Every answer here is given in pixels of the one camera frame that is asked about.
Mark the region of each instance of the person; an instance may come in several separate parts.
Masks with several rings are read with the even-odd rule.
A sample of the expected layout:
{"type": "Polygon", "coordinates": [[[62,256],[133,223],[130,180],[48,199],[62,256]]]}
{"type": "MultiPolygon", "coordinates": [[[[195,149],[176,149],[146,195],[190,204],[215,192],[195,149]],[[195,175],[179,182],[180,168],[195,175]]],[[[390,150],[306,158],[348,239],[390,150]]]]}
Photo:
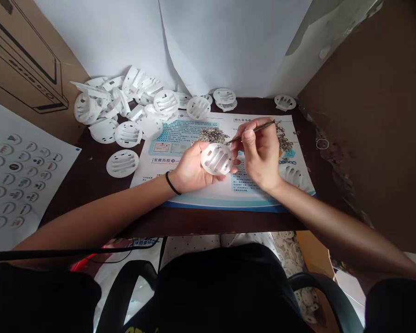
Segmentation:
{"type": "MultiPolygon", "coordinates": [[[[367,332],[416,331],[416,265],[375,230],[282,180],[275,125],[253,131],[271,120],[258,118],[239,127],[241,141],[231,146],[235,164],[243,151],[248,176],[351,267],[367,294],[367,332]]],[[[169,173],[176,191],[189,193],[226,180],[202,168],[200,154],[207,146],[197,141],[169,173]]],[[[56,218],[14,250],[101,247],[175,195],[165,175],[159,176],[56,218]]],[[[0,263],[0,331],[92,332],[100,288],[86,274],[62,270],[74,260],[0,263]]],[[[169,258],[152,301],[150,316],[128,321],[123,332],[312,332],[280,261],[258,242],[169,258]]]]}

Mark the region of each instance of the chair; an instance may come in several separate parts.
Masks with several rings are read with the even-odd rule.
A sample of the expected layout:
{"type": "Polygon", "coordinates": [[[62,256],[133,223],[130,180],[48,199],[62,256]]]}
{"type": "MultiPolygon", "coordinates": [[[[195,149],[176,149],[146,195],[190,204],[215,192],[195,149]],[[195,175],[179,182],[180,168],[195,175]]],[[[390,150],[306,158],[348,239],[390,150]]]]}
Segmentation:
{"type": "MultiPolygon", "coordinates": [[[[122,332],[129,301],[139,276],[149,283],[152,290],[155,290],[157,273],[153,265],[145,260],[127,262],[120,270],[110,289],[96,333],[122,332]]],[[[314,287],[323,292],[342,333],[363,332],[364,328],[347,296],[328,276],[303,272],[294,274],[288,281],[293,291],[305,287],[314,287]]],[[[150,310],[152,310],[151,301],[136,315],[139,315],[140,312],[144,314],[150,310]]]]}

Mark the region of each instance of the wooden table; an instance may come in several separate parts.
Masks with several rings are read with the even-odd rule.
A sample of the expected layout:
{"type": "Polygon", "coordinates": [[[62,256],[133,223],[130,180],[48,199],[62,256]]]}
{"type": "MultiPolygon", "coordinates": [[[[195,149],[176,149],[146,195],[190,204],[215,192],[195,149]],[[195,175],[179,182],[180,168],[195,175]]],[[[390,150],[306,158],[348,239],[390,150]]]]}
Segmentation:
{"type": "MultiPolygon", "coordinates": [[[[213,103],[211,111],[221,112],[213,103]]],[[[275,108],[272,99],[238,99],[234,109],[238,114],[291,114],[310,177],[318,198],[346,212],[350,208],[341,199],[332,180],[331,165],[324,161],[316,148],[314,125],[294,109],[284,113],[275,108]]],[[[41,225],[93,200],[129,188],[132,176],[113,178],[106,172],[106,162],[122,149],[117,143],[100,144],[87,129],[77,146],[82,152],[49,205],[41,225]]],[[[140,156],[141,144],[133,148],[140,156]]],[[[157,207],[124,230],[122,237],[154,237],[186,234],[225,234],[263,231],[305,230],[305,226],[289,213],[263,213],[233,210],[200,210],[157,207]]]]}

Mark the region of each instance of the black wristband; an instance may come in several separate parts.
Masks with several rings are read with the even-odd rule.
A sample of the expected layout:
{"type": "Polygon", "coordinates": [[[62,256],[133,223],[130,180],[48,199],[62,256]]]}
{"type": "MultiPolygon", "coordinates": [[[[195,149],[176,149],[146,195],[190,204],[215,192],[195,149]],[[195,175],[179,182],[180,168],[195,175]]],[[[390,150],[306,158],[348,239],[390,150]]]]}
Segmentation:
{"type": "Polygon", "coordinates": [[[165,177],[166,177],[166,181],[168,182],[168,184],[170,185],[170,187],[171,187],[171,189],[177,194],[177,195],[182,195],[182,193],[179,193],[175,188],[174,188],[174,186],[171,184],[171,182],[170,182],[170,179],[168,178],[168,174],[169,174],[170,172],[169,171],[167,171],[166,173],[165,173],[165,177]]]}

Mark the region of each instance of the wire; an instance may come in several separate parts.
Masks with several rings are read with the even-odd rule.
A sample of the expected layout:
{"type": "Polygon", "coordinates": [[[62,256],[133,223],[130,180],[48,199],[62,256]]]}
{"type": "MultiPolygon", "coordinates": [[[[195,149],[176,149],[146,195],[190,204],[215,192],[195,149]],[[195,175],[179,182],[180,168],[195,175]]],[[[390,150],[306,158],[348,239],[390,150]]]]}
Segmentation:
{"type": "MultiPolygon", "coordinates": [[[[148,248],[152,248],[154,245],[156,245],[157,244],[157,242],[159,241],[159,238],[157,237],[156,238],[156,240],[151,244],[151,245],[149,245],[149,246],[147,246],[147,247],[142,247],[142,249],[148,249],[148,248]]],[[[134,245],[134,237],[133,238],[131,238],[131,244],[133,244],[134,245]]],[[[129,253],[123,258],[123,259],[120,259],[120,260],[118,260],[118,261],[110,261],[110,262],[107,262],[107,261],[95,261],[95,260],[92,260],[91,258],[86,258],[86,259],[88,259],[89,261],[91,261],[91,262],[93,262],[93,263],[95,263],[95,264],[118,264],[119,262],[122,262],[122,261],[124,261],[127,257],[129,257],[129,255],[131,254],[131,252],[132,252],[133,250],[130,250],[129,251],[129,253]]]]}
{"type": "Polygon", "coordinates": [[[147,247],[132,246],[122,248],[91,248],[91,249],[75,249],[75,250],[28,250],[28,251],[0,251],[0,261],[23,260],[23,259],[40,259],[40,258],[57,258],[70,256],[89,256],[99,253],[119,253],[132,250],[141,250],[153,247],[159,240],[147,247]]]}
{"type": "MultiPolygon", "coordinates": [[[[134,245],[134,237],[133,238],[131,238],[131,244],[132,245],[134,245]]],[[[95,264],[117,264],[117,263],[119,263],[119,262],[121,262],[121,261],[124,261],[130,254],[131,254],[131,252],[132,252],[133,250],[130,250],[129,252],[128,252],[128,254],[123,258],[123,259],[121,259],[121,260],[119,260],[119,261],[110,261],[110,262],[106,262],[106,261],[95,261],[95,260],[92,260],[91,258],[86,258],[88,261],[91,261],[92,263],[95,263],[95,264]]]]}

